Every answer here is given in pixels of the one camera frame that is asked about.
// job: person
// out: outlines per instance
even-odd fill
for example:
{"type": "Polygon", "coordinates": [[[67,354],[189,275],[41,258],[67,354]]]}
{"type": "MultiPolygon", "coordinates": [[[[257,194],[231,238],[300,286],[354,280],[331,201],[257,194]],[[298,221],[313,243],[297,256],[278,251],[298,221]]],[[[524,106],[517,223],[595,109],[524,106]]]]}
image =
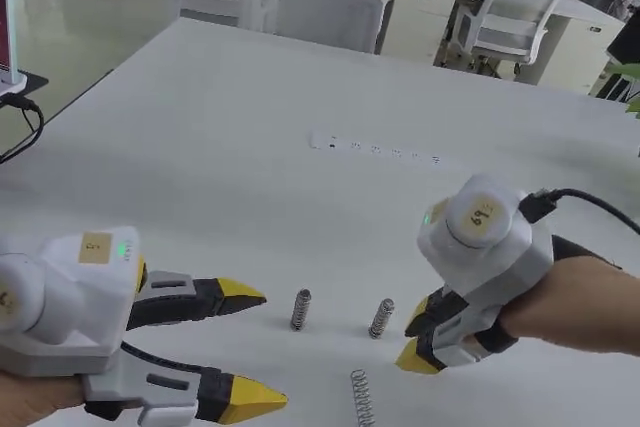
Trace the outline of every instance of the person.
{"type": "MultiPolygon", "coordinates": [[[[516,338],[640,356],[640,279],[596,257],[560,260],[502,310],[499,322],[516,338]]],[[[0,427],[26,427],[82,403],[77,378],[0,374],[0,427]]]]}

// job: metal spring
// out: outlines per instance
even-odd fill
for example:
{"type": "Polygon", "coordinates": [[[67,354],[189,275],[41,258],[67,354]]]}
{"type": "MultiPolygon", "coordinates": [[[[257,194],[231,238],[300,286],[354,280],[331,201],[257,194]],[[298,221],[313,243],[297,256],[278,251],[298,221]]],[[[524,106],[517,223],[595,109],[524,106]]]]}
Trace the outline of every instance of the metal spring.
{"type": "Polygon", "coordinates": [[[372,427],[376,423],[371,407],[371,395],[369,394],[369,381],[364,370],[351,372],[351,386],[353,387],[353,401],[358,416],[358,427],[372,427]]]}
{"type": "Polygon", "coordinates": [[[307,318],[309,304],[311,303],[311,292],[309,289],[302,289],[296,295],[296,303],[293,306],[293,314],[291,315],[291,328],[295,331],[302,330],[304,321],[307,318]]]}
{"type": "Polygon", "coordinates": [[[389,317],[391,317],[394,309],[395,305],[393,304],[393,300],[384,299],[380,302],[376,316],[373,318],[373,322],[371,322],[371,327],[369,327],[369,335],[372,339],[380,338],[382,332],[384,332],[384,329],[387,327],[389,317]]]}

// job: black cable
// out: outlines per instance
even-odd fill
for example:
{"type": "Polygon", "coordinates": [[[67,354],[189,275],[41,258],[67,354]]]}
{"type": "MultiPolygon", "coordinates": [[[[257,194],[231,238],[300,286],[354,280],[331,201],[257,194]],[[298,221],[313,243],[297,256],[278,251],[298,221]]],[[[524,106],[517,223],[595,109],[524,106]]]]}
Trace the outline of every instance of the black cable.
{"type": "Polygon", "coordinates": [[[591,195],[587,192],[583,192],[582,190],[577,189],[557,189],[552,190],[551,192],[546,194],[547,198],[555,203],[560,200],[562,197],[575,197],[577,199],[586,200],[587,202],[592,203],[593,205],[600,207],[603,210],[606,210],[611,215],[616,217],[619,221],[633,230],[636,234],[640,235],[640,225],[636,224],[631,218],[624,214],[622,211],[616,209],[613,205],[604,200],[596,197],[595,195],[591,195]]]}
{"type": "Polygon", "coordinates": [[[26,110],[22,111],[22,116],[24,117],[24,120],[27,122],[27,125],[29,125],[29,128],[31,129],[31,133],[34,134],[36,132],[36,129],[33,128],[33,124],[31,123],[31,120],[27,116],[26,110]]]}
{"type": "Polygon", "coordinates": [[[15,107],[17,109],[24,111],[35,112],[38,116],[38,127],[35,129],[35,132],[32,134],[31,139],[27,138],[20,142],[18,145],[0,155],[0,164],[4,164],[9,162],[11,159],[17,157],[25,150],[33,147],[33,145],[40,139],[42,136],[42,131],[44,130],[44,115],[42,114],[42,110],[38,105],[30,99],[26,97],[22,97],[18,94],[5,94],[0,98],[0,107],[5,105],[10,105],[11,107],[15,107]]]}

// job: white table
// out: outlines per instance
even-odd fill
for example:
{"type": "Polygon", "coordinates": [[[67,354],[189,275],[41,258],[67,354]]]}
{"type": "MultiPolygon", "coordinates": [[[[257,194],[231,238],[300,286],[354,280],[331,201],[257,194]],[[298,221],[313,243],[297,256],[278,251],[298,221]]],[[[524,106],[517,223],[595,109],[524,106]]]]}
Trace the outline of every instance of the white table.
{"type": "MultiPolygon", "coordinates": [[[[456,0],[395,0],[383,55],[433,64],[456,0]]],[[[538,59],[516,80],[589,93],[624,24],[579,0],[561,0],[547,22],[538,59]]]]}
{"type": "MultiPolygon", "coordinates": [[[[489,170],[526,189],[584,188],[636,215],[640,123],[622,111],[181,19],[2,167],[3,228],[132,224],[151,269],[230,276],[264,291],[269,302],[252,311],[127,335],[156,354],[289,395],[286,409],[247,426],[354,426],[356,368],[369,374],[380,426],[631,425],[637,359],[522,341],[435,377],[393,365],[412,309],[440,285],[415,246],[426,207],[489,170]],[[283,72],[287,89],[274,89],[283,72]],[[442,163],[313,150],[311,130],[442,163]],[[309,323],[293,333],[287,323],[302,287],[313,293],[309,323]],[[368,323],[387,296],[396,312],[383,338],[370,340],[368,323]]],[[[640,274],[637,237],[599,210],[567,201],[551,224],[640,274]]],[[[107,424],[76,410],[42,425],[107,424]]]]}

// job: white cabinet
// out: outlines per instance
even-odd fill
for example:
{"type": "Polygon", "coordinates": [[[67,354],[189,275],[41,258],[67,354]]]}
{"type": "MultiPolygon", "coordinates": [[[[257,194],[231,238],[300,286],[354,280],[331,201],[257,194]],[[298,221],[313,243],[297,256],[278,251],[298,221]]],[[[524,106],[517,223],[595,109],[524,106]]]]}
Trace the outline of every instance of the white cabinet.
{"type": "Polygon", "coordinates": [[[607,47],[620,25],[598,25],[551,16],[533,65],[522,66],[516,81],[588,94],[607,65],[607,47]]]}
{"type": "Polygon", "coordinates": [[[456,0],[395,0],[381,54],[433,64],[456,0]]]}

